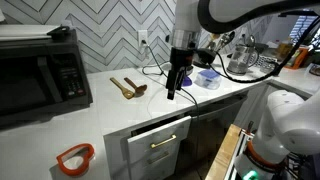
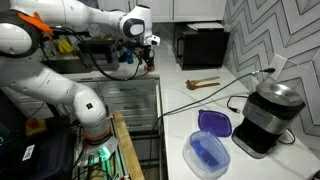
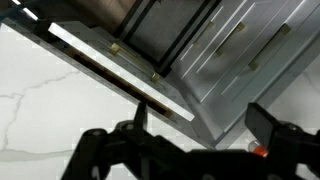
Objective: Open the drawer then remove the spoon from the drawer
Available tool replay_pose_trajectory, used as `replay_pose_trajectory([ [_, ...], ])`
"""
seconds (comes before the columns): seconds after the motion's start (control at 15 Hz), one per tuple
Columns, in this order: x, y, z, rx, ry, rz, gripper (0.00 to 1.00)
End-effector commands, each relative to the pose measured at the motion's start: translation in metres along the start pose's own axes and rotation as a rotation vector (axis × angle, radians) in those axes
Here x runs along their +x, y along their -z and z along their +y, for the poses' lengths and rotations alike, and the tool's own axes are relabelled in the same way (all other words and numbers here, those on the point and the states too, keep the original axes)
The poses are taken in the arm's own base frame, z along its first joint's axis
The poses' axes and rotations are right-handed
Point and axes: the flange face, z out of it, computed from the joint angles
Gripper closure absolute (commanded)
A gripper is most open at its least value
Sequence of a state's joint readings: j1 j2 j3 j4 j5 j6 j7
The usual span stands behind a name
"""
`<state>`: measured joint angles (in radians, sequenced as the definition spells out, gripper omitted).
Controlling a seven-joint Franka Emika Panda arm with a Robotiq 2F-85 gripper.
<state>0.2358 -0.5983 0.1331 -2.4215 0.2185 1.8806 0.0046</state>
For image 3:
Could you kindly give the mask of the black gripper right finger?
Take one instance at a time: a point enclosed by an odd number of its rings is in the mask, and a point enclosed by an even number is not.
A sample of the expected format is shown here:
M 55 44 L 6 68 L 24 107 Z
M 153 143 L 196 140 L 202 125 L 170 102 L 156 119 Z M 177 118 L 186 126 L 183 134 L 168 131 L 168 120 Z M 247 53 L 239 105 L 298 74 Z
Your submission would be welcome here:
M 281 123 L 259 104 L 249 103 L 245 125 L 260 144 L 268 149 L 274 132 L 281 126 Z

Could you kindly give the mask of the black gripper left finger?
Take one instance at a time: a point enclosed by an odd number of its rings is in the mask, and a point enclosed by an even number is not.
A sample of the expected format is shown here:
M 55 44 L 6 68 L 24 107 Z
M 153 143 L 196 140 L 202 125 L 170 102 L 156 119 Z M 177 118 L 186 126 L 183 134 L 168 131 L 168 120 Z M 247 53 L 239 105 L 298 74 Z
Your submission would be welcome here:
M 140 102 L 138 104 L 136 114 L 133 120 L 133 126 L 135 129 L 145 130 L 147 128 L 147 104 Z

